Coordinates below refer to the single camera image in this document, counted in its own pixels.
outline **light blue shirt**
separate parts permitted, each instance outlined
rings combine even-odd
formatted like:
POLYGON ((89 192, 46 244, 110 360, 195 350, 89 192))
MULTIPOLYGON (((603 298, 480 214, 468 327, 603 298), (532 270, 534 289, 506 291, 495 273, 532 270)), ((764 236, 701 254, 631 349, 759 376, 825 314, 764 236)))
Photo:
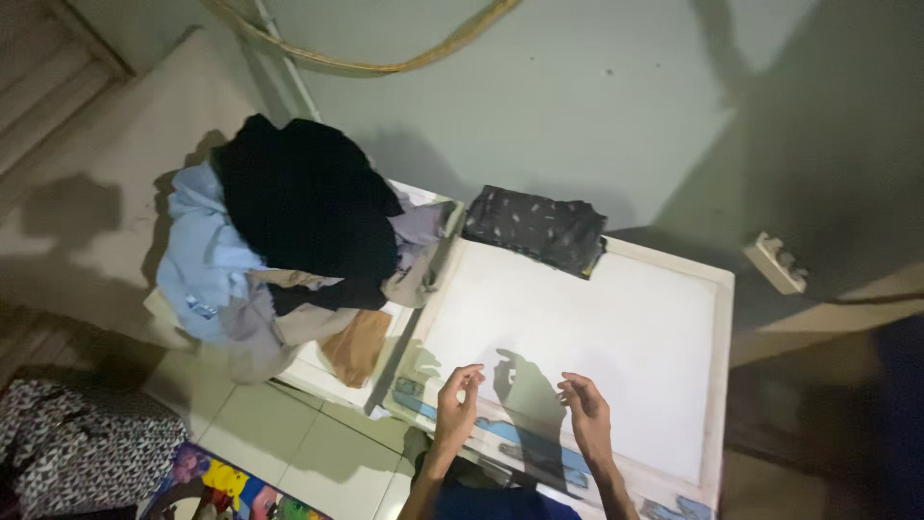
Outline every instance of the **light blue shirt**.
POLYGON ((222 185, 208 162, 179 170, 167 197, 173 218, 157 284, 180 325, 201 340, 227 339, 218 310, 247 298, 248 269, 265 269, 231 225, 222 185))

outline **hand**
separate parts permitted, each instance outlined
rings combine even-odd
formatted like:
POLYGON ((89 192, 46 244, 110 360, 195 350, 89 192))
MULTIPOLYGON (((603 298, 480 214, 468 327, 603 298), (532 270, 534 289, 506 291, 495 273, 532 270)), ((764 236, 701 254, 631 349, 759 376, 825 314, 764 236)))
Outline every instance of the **hand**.
POLYGON ((432 451, 450 455, 450 462, 475 427, 475 404, 478 401, 478 386, 484 381, 484 375, 480 372, 483 368, 484 365, 460 366, 440 390, 432 451), (465 402, 459 402, 456 397, 460 390, 465 391, 465 402))
POLYGON ((571 408, 571 426, 581 454, 588 464, 612 464, 613 445, 610 441, 610 405, 589 378, 573 372, 562 372, 563 404, 571 408))

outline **wall socket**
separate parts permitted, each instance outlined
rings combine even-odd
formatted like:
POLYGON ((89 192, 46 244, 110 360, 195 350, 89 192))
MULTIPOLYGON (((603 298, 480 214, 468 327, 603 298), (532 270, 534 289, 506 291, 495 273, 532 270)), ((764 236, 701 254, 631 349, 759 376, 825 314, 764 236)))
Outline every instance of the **wall socket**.
POLYGON ((776 290, 783 294, 805 292, 809 273, 796 266, 794 256, 783 249, 783 241, 762 232, 744 251, 776 290))

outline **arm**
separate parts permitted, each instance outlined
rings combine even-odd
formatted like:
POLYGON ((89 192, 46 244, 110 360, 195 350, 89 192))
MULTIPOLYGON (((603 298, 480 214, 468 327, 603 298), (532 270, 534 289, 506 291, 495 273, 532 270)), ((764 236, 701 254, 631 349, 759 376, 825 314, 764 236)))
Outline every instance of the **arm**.
POLYGON ((635 505, 629 499, 626 482, 613 462, 610 442, 610 405, 588 378, 562 372, 563 403, 571 408, 571 425, 580 452, 600 490, 607 520, 638 520, 635 505))
POLYGON ((417 482, 398 514, 398 520, 433 518, 433 502, 443 485, 446 471, 475 427, 478 386, 484 381, 484 376, 479 372, 482 368, 484 365, 457 368, 440 390, 433 445, 427 453, 417 482), (465 390, 465 402, 459 402, 456 397, 461 390, 465 390))

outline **colorful mat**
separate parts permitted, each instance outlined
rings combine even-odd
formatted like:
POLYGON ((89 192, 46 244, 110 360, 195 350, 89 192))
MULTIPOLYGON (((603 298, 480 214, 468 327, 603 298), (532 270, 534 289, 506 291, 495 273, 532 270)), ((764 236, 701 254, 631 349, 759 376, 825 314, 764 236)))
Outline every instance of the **colorful mat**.
POLYGON ((140 520, 331 520, 190 442, 140 520))

